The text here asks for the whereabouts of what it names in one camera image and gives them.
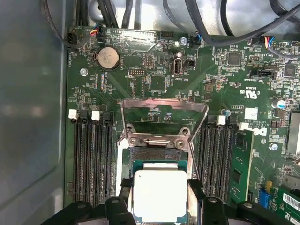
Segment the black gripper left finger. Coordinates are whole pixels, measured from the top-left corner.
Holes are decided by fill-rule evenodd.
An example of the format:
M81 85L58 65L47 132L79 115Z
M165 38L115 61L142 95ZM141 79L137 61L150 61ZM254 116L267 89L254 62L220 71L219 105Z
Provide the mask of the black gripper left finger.
M135 225L128 209L133 179L123 179L118 196L108 198L93 207L89 202L78 201L60 210L45 221L47 225Z

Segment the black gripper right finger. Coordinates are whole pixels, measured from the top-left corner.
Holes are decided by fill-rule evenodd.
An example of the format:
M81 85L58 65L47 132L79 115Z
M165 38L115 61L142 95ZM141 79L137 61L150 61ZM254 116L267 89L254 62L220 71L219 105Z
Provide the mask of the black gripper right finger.
M263 206L244 201L231 207L206 196L198 179L187 180L187 208L194 225L291 225Z

